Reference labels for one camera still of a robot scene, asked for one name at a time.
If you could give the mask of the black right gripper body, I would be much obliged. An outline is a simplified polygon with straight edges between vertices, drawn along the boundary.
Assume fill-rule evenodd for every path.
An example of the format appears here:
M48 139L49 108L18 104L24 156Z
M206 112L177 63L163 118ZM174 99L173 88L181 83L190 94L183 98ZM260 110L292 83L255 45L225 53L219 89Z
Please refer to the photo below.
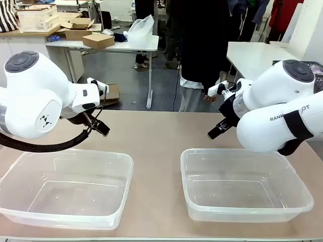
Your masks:
M233 109L235 95L227 98L220 106L219 111L225 117L221 122L221 127L236 127L240 118L236 115Z

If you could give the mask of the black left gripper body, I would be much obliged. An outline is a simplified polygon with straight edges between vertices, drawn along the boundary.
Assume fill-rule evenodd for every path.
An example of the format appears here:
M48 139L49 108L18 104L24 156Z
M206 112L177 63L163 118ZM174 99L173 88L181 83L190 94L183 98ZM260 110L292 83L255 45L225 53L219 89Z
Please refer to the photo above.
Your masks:
M85 125L90 126L90 123L94 120L94 116L92 113L96 110L96 108L90 108L85 110L82 113L73 112L71 108L66 107L61 112L61 119L67 119L74 125Z

